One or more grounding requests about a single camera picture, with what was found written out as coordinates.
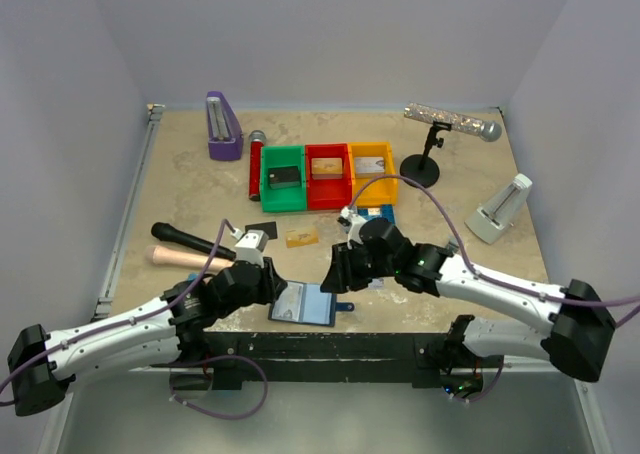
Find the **navy blue card holder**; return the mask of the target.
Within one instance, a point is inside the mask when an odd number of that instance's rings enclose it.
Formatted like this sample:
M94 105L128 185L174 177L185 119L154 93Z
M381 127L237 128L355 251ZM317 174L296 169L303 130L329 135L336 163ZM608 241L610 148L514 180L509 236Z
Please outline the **navy blue card holder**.
M319 284L300 283L304 285L302 305L297 321L280 321L271 317L273 304L270 306L268 319L274 322L283 322L300 325L334 327L338 312L353 313L355 305L351 302L339 302L336 294L325 293L320 290Z

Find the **gold card from holder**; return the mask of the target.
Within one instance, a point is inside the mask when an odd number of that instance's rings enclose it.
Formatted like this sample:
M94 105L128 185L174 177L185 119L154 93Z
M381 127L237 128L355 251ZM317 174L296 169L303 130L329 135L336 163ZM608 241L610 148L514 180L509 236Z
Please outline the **gold card from holder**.
M285 233L287 248L304 247L319 242L318 231L314 226L290 229Z

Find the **black VIP card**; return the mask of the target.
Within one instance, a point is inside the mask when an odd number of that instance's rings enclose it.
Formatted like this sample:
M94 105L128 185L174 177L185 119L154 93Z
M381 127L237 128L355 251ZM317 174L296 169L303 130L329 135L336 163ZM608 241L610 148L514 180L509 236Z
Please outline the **black VIP card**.
M247 224L245 226L246 231L257 230L264 232L270 240L276 240L278 238L278 228L275 221L259 222Z

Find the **silver VIP card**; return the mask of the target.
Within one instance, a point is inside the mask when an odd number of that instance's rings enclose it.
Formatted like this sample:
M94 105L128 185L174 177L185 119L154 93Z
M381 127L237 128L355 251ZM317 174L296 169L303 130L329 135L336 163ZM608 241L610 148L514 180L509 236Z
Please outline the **silver VIP card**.
M382 278L372 279L369 287L371 289L383 289L384 288L384 280Z

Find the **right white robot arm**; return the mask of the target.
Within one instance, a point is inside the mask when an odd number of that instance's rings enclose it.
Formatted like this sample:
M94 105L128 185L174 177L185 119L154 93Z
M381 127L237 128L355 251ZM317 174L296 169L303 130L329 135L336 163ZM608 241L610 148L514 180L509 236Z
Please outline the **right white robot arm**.
M324 292L344 294L390 277L410 292L462 300L504 315L502 321L463 317L451 329L447 358L458 366L491 356L549 362L561 373L594 383L601 377L616 323L595 289L573 279L566 286L519 279L471 267L460 254L412 243L383 218L349 230L331 250Z

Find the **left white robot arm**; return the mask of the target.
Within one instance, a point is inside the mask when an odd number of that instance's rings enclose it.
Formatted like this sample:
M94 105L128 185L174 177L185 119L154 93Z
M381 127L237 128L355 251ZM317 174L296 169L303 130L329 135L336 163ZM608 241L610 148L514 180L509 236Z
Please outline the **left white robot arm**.
M236 261L101 321L51 332L29 326L12 346L1 386L11 388L15 414L26 417L56 406L74 383L111 367L195 366L207 354L206 328L240 308L275 302L286 287L272 260L262 266Z

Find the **white card in holder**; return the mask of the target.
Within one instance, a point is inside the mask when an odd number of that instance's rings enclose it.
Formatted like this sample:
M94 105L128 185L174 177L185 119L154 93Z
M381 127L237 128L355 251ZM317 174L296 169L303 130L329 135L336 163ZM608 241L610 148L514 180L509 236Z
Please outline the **white card in holder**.
M289 282L273 304L271 317L280 321L297 321L301 311L304 285Z

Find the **black credit card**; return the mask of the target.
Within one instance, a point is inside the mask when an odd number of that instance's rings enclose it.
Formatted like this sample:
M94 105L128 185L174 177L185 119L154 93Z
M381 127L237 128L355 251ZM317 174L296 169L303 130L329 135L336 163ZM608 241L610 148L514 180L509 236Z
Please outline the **black credit card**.
M297 166L281 166L269 168L267 172L270 189L286 189L301 185L301 174Z

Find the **gold credit card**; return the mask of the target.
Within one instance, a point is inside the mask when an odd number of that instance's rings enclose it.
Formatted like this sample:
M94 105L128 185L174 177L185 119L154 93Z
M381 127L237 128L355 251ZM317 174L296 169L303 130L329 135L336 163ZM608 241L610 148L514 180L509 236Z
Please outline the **gold credit card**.
M344 175L343 160L336 157L311 159L311 179L320 180L337 180Z

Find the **silver credit card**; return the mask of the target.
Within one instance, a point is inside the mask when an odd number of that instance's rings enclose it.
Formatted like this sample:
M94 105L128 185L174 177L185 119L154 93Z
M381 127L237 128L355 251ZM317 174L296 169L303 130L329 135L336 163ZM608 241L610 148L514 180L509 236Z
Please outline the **silver credit card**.
M386 171L386 162L381 156L355 157L353 164L354 176L358 179L376 177Z

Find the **blue grey lego block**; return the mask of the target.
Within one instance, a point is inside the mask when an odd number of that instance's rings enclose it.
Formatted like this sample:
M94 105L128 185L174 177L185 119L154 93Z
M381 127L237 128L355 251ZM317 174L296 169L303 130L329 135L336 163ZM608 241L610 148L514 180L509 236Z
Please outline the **blue grey lego block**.
M384 204L376 207L359 207L357 209L357 212L366 221L383 218L389 221L391 224L395 223L393 206L390 204Z

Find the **green plastic bin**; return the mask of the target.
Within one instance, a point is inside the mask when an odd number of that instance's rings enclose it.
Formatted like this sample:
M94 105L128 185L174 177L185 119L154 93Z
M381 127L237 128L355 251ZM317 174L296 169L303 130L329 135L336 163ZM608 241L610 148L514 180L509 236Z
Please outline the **green plastic bin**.
M302 145L262 149L260 199L262 210L268 213L307 209L305 151Z

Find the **red plastic bin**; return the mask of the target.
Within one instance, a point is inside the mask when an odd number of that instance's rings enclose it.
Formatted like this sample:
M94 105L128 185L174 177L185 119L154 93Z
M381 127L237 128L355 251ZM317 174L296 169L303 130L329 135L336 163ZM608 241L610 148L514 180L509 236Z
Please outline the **red plastic bin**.
M340 210L352 198L352 163L346 143L305 146L308 210Z

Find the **yellow plastic bin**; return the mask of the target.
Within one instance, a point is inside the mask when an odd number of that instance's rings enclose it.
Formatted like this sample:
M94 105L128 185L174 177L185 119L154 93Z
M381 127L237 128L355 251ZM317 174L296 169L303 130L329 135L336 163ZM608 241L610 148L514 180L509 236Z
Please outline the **yellow plastic bin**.
M395 174L392 149L389 142L355 142L348 144L353 167L353 194L371 179ZM383 178L369 185L357 198L358 207L395 205L398 196L398 180Z

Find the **pink microphone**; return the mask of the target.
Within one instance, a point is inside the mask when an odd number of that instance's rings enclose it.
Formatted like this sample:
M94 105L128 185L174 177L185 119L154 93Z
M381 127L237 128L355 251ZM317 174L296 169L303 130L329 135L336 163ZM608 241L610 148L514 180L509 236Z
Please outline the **pink microphone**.
M202 270L208 257L202 254L192 254L169 249L159 245L148 246L145 250L146 259L154 265L194 268ZM208 264L208 272L217 272L231 267L232 261L214 257Z

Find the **black microphone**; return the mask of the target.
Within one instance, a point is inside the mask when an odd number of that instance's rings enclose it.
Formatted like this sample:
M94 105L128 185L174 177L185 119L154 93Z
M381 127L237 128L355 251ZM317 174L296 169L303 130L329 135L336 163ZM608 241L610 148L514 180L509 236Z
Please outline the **black microphone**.
M159 241L177 244L203 254L209 254L214 244L205 239L176 229L169 223L156 222L151 227L151 235Z

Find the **black microphone stand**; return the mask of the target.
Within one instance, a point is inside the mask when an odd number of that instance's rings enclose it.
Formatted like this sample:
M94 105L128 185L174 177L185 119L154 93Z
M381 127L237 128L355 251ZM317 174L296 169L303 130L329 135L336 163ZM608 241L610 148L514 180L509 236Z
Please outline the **black microphone stand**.
M430 157L432 148L441 148L444 139L438 136L440 131L450 132L450 123L435 122L431 125L424 143L423 152L406 157L400 165L400 175L415 181L425 188L433 186L440 177L440 168Z

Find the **red microphone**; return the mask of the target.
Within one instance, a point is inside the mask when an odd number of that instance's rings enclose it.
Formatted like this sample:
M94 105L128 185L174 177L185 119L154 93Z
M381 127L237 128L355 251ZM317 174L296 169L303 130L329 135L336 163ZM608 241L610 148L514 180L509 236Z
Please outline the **red microphone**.
M249 191L248 197L251 201L260 201L260 179L261 179L261 154L266 144L266 135L261 130L254 130L249 135L250 141L250 164L249 164Z

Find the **purple metronome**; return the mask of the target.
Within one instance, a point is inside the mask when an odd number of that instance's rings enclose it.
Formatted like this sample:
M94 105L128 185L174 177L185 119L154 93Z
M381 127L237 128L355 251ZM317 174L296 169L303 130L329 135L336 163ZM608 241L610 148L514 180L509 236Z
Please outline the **purple metronome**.
M244 137L228 100L220 91L209 91L205 105L210 158L222 162L239 160L242 157Z

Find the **white metronome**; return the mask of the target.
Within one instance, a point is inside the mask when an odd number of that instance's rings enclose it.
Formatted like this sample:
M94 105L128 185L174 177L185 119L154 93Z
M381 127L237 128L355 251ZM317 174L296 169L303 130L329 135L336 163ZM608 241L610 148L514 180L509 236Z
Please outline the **white metronome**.
M486 244L494 244L512 226L526 204L533 186L524 174L518 173L503 189L479 205L466 219L470 231Z

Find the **glitter silver microphone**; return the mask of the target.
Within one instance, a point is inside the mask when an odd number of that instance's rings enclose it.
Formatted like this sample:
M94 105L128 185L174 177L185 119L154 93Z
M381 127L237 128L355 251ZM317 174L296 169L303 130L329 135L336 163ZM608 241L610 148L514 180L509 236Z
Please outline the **glitter silver microphone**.
M452 130L476 136L485 142L495 142L502 135L501 126L494 121L485 121L477 117L425 106L415 102L410 102L405 106L404 117L428 124L450 124Z

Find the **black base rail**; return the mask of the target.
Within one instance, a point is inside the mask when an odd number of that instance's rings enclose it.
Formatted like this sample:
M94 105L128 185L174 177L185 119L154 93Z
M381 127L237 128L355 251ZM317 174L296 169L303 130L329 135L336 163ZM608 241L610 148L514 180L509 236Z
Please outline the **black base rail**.
M400 383L439 388L441 376L480 367L476 356L436 333L210 332L207 352L236 355L214 363L214 387L271 383Z

